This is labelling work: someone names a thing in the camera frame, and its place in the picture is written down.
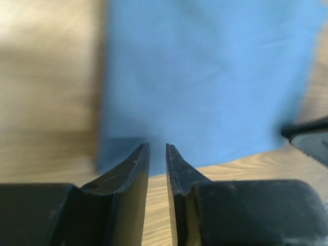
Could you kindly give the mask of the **grey-blue t-shirt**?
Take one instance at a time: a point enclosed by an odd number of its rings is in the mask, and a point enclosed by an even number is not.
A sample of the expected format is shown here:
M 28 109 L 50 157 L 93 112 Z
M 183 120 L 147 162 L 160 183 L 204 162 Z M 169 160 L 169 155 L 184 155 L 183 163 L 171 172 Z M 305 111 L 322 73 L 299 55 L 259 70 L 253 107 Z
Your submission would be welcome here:
M 141 143 L 150 174 L 166 144 L 196 167 L 283 146 L 301 108 L 323 1 L 108 1 L 96 168 Z

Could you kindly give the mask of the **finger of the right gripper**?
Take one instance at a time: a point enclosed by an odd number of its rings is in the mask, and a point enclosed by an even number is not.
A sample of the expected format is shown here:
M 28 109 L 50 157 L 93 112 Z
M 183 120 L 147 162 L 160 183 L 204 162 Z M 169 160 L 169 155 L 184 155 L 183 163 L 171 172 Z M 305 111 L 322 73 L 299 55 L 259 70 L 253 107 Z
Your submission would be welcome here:
M 281 136 L 301 152 L 327 167 L 327 117 L 284 126 Z

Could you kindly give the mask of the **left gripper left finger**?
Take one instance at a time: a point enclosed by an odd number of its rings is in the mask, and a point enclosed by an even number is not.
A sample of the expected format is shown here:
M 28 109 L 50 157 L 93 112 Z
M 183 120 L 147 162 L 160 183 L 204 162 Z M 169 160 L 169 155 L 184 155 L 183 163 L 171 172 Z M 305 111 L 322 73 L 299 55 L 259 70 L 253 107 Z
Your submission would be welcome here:
M 150 145 L 141 144 L 104 175 L 66 193 L 51 245 L 140 245 Z

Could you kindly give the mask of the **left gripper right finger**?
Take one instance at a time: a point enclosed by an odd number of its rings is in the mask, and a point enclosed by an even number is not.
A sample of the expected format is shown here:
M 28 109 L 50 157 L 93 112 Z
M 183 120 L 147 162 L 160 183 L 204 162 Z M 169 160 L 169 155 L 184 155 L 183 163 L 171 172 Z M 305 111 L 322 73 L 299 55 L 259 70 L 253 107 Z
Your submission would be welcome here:
M 167 187 L 172 245 L 201 245 L 193 185 L 210 181 L 166 144 Z

